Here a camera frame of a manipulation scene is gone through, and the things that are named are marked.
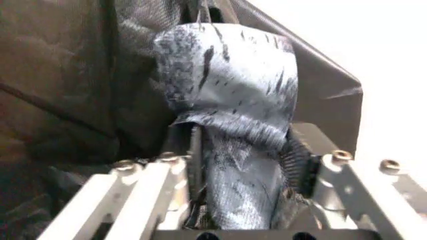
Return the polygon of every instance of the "bolt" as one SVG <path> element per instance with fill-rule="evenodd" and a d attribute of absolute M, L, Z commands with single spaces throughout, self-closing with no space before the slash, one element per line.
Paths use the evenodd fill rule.
<path fill-rule="evenodd" d="M 351 160 L 353 160 L 353 156 L 348 151 L 334 150 L 332 152 L 332 163 L 334 164 L 346 164 Z"/>
<path fill-rule="evenodd" d="M 397 175 L 401 171 L 401 165 L 395 160 L 385 159 L 381 161 L 379 170 L 387 175 Z"/>
<path fill-rule="evenodd" d="M 175 155 L 175 153 L 170 151 L 160 154 L 159 158 L 162 162 L 171 164 L 178 162 L 178 160 L 180 159 L 178 156 Z"/>
<path fill-rule="evenodd" d="M 130 172 L 135 169 L 135 163 L 131 160 L 121 160 L 114 163 L 114 168 L 120 172 Z"/>

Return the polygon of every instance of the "black fabric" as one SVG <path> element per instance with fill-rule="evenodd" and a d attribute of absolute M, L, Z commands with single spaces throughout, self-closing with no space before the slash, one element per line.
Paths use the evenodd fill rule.
<path fill-rule="evenodd" d="M 184 0 L 115 0 L 119 54 L 113 112 L 119 136 L 129 143 L 121 146 L 121 158 L 159 154 L 175 119 L 158 83 L 152 41 L 157 32 L 190 22 L 188 8 Z"/>

